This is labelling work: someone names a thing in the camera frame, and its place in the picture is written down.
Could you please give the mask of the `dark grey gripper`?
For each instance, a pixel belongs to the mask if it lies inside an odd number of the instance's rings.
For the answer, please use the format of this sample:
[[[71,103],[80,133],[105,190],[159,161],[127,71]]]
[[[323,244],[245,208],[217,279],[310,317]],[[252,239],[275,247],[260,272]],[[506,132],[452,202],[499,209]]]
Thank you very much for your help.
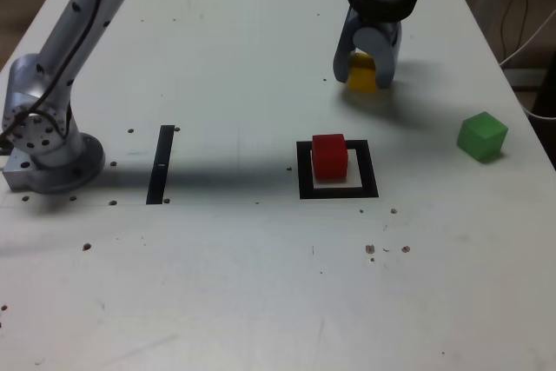
[[[354,67],[374,70],[376,86],[388,89],[394,80],[400,43],[400,22],[378,22],[358,16],[349,8],[334,53],[335,80],[339,83],[348,81],[350,59],[356,48],[361,53],[354,54]]]

